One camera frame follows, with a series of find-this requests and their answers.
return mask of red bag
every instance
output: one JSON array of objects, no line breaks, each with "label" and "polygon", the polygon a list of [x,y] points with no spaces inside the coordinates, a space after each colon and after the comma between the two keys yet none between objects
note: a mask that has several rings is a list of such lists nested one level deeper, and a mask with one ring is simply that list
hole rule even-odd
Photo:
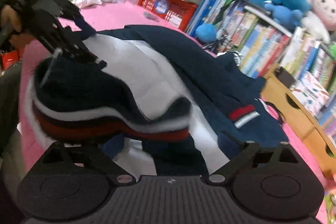
[{"label": "red bag", "polygon": [[4,69],[8,69],[11,66],[11,64],[17,61],[19,61],[19,56],[17,54],[17,51],[12,51],[12,52],[2,54],[2,63],[3,63]]}]

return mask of sticker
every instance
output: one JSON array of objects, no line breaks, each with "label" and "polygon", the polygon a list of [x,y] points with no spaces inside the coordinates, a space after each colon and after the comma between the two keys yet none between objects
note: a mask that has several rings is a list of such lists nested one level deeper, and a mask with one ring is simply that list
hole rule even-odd
[{"label": "sticker", "polygon": [[170,24],[174,25],[176,28],[178,28],[181,25],[182,18],[176,16],[176,15],[171,15],[169,19]]},{"label": "sticker", "polygon": [[158,14],[161,14],[161,15],[166,14],[169,9],[169,1],[168,0],[157,0],[154,3],[154,8]]}]

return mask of pink blanket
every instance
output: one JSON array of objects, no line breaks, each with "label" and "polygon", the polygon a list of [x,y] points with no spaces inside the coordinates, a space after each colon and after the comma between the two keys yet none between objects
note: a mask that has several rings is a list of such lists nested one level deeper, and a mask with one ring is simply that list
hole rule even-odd
[{"label": "pink blanket", "polygon": [[[268,106],[269,113],[274,117],[278,118],[278,113]],[[303,144],[303,142],[300,140],[298,136],[294,133],[294,131],[290,128],[290,126],[287,123],[284,123],[282,126],[282,129],[286,133],[290,145],[295,149],[296,152],[303,158],[303,160],[306,162],[306,164],[310,167],[310,169],[314,172],[314,174],[317,176],[319,181],[322,183],[322,185],[325,187],[327,184],[327,181],[319,167],[318,162],[316,161],[315,157],[310,153],[308,148]],[[321,207],[319,209],[319,212],[316,216],[317,220],[319,220],[321,223],[326,224],[327,223],[327,211],[326,211],[326,204],[323,200]]]},{"label": "pink blanket", "polygon": [[[143,15],[144,11],[145,10],[139,6],[133,5],[131,3],[125,3],[94,6],[83,9],[81,13],[85,20],[96,30],[118,29],[130,24],[146,24],[160,25],[180,31],[162,19],[159,19],[159,22],[156,22],[145,18]],[[71,26],[73,30],[78,30],[73,22],[63,20],[62,23],[63,25]],[[47,55],[48,51],[38,41],[33,41],[28,46],[26,46],[21,74],[19,118],[22,131],[22,154],[24,156],[27,170],[29,170],[41,157],[41,155],[44,153],[44,149],[36,142],[35,135],[25,115],[25,91],[28,81],[33,75],[35,67]],[[316,176],[320,179],[322,184],[325,185],[324,176],[312,154],[308,151],[308,149],[304,146],[304,144],[288,125],[285,125],[283,129],[290,140],[290,144],[302,156]],[[320,220],[322,223],[327,223],[325,206],[323,204],[318,214],[318,220]]]}]

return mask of wooden cabinet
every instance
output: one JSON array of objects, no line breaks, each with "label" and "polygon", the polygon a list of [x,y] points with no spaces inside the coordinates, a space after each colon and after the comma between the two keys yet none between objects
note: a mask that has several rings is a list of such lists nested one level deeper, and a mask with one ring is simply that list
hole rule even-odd
[{"label": "wooden cabinet", "polygon": [[261,92],[265,101],[273,103],[283,114],[285,121],[315,156],[325,176],[336,173],[336,158],[330,157],[327,146],[336,156],[336,148],[318,122],[271,72],[265,75],[266,85]]},{"label": "wooden cabinet", "polygon": [[312,133],[303,140],[303,143],[310,153],[315,156],[324,175],[332,178],[333,173],[336,173],[336,159],[326,153],[326,142],[320,132],[314,129]]},{"label": "wooden cabinet", "polygon": [[301,111],[286,92],[287,88],[283,86],[275,76],[271,76],[263,89],[261,96],[265,101],[273,103],[284,115],[286,122],[293,129],[300,139],[307,137],[314,128],[309,118]]}]

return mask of white plush toy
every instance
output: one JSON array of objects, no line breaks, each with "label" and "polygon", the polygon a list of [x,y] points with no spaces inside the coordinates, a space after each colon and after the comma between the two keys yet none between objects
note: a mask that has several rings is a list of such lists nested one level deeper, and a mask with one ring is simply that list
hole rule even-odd
[{"label": "white plush toy", "polygon": [[313,35],[317,40],[325,44],[330,43],[330,35],[323,22],[312,11],[308,11],[306,17],[301,20],[301,26]]}]

